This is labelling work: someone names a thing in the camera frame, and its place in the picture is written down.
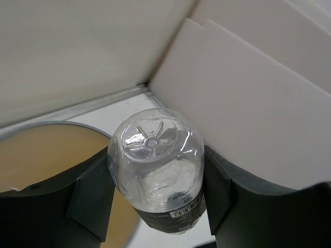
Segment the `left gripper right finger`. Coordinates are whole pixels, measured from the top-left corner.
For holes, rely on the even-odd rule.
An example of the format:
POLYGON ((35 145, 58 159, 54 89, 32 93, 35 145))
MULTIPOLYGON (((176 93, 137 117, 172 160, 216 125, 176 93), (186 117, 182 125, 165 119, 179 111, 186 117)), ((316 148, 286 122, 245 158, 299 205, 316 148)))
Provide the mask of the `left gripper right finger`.
POLYGON ((205 147, 203 190, 218 247, 330 247, 330 183, 271 183, 205 147))

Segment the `small bottle with black cap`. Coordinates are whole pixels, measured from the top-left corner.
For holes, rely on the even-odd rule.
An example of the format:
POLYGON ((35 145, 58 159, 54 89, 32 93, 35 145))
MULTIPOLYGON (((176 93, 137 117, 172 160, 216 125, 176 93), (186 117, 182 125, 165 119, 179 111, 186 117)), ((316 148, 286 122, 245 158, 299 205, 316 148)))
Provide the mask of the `small bottle with black cap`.
POLYGON ((152 108, 123 121, 108 146, 108 167, 150 228, 184 233, 206 209, 203 138, 177 111, 152 108))

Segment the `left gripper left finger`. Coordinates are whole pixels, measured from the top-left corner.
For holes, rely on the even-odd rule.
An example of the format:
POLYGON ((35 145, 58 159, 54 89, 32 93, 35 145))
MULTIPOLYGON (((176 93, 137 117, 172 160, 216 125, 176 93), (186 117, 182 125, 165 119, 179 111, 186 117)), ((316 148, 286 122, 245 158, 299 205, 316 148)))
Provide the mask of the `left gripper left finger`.
POLYGON ((100 247, 115 185, 107 149, 22 191, 1 193, 1 247, 100 247))

